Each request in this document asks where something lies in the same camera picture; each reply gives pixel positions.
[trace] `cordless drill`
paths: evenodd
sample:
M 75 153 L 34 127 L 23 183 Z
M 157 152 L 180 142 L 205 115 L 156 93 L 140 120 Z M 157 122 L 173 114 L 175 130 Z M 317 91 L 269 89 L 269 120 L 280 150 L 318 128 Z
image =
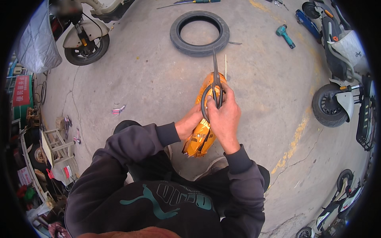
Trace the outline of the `cordless drill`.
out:
M 287 44 L 290 46 L 291 49 L 295 48 L 294 42 L 291 40 L 291 38 L 288 37 L 286 33 L 287 25 L 283 24 L 280 27 L 278 27 L 277 31 L 275 32 L 278 36 L 283 36 L 283 38 L 286 40 Z

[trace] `sleeve cuff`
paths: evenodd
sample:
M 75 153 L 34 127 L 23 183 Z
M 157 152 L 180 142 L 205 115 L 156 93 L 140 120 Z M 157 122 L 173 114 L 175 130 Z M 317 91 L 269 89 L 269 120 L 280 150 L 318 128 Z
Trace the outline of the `sleeve cuff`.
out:
M 226 157 L 229 164 L 229 172 L 231 174 L 243 173 L 253 165 L 253 161 L 247 155 L 245 148 L 242 144 L 240 145 L 241 148 L 234 154 L 227 155 L 224 153 L 224 156 Z
M 163 147 L 181 141 L 177 134 L 174 122 L 162 126 L 156 126 L 157 137 Z

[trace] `hoodie sleeve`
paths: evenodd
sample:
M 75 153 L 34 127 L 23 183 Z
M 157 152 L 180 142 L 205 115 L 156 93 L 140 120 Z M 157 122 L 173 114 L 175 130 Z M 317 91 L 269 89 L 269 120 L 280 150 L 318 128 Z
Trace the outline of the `hoodie sleeve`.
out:
M 157 154 L 164 146 L 180 141 L 174 123 L 163 126 L 129 126 L 110 136 L 104 149 L 73 185 L 65 212 L 65 223 L 73 234 L 80 234 L 76 223 L 84 220 L 115 191 L 123 187 L 128 165 Z
M 257 164 L 250 160 L 243 145 L 234 154 L 225 155 L 229 163 L 228 177 L 231 202 L 221 221 L 224 237 L 257 238 L 264 224 L 264 179 Z

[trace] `dark hoodie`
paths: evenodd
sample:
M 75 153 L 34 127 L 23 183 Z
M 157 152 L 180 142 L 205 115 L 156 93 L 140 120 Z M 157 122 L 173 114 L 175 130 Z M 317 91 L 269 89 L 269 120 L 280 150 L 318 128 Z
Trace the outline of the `dark hoodie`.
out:
M 233 199 L 221 221 L 210 197 L 191 187 L 171 181 L 123 186 L 128 165 L 178 141 L 174 123 L 129 126 L 109 137 L 70 192 L 65 213 L 70 234 L 75 238 L 89 232 L 129 232 L 156 226 L 182 238 L 258 237 L 265 220 L 264 181 L 243 146 L 226 155 Z M 180 194 L 175 203 L 170 200 L 173 191 Z

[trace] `gray tarp cover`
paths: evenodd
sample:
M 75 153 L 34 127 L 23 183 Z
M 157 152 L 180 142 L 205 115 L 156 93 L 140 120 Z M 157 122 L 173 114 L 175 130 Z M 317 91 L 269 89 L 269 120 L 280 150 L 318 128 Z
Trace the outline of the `gray tarp cover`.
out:
M 62 62 L 50 27 L 48 4 L 48 0 L 41 3 L 15 45 L 17 60 L 34 73 L 46 72 Z

